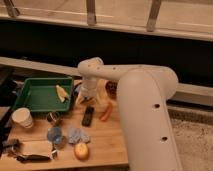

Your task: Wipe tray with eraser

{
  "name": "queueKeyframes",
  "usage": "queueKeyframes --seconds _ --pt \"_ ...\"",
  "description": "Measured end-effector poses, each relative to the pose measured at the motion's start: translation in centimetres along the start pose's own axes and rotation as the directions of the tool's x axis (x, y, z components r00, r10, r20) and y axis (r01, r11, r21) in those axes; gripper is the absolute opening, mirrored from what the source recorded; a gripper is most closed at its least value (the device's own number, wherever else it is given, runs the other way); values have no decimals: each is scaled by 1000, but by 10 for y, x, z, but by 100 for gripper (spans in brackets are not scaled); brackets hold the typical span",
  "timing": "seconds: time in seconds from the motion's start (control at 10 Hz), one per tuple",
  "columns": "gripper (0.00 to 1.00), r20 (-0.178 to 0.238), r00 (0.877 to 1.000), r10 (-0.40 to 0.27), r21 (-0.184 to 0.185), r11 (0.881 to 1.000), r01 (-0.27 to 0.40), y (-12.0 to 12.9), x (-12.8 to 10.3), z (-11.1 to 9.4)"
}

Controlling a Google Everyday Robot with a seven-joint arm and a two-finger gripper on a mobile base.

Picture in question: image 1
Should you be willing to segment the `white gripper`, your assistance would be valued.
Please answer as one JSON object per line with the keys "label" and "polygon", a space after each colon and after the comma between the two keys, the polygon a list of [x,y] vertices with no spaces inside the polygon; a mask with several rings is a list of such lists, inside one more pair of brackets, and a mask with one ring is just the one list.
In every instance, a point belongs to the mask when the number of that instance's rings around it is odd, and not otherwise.
{"label": "white gripper", "polygon": [[75,105],[80,106],[84,102],[84,97],[86,98],[92,98],[91,99],[91,104],[92,105],[98,105],[99,104],[99,99],[98,97],[95,97],[97,94],[97,82],[98,80],[96,78],[90,77],[86,78],[84,77],[82,79],[82,84],[81,84],[81,95],[78,95],[76,98]]}

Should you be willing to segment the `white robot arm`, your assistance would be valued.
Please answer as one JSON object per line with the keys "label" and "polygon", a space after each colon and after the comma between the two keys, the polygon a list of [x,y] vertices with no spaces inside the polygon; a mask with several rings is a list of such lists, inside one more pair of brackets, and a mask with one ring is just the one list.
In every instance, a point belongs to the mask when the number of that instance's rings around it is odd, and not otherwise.
{"label": "white robot arm", "polygon": [[130,171],[183,171],[166,101],[176,73],[164,66],[106,65],[94,57],[78,64],[81,93],[96,95],[99,78],[117,84],[117,103]]}

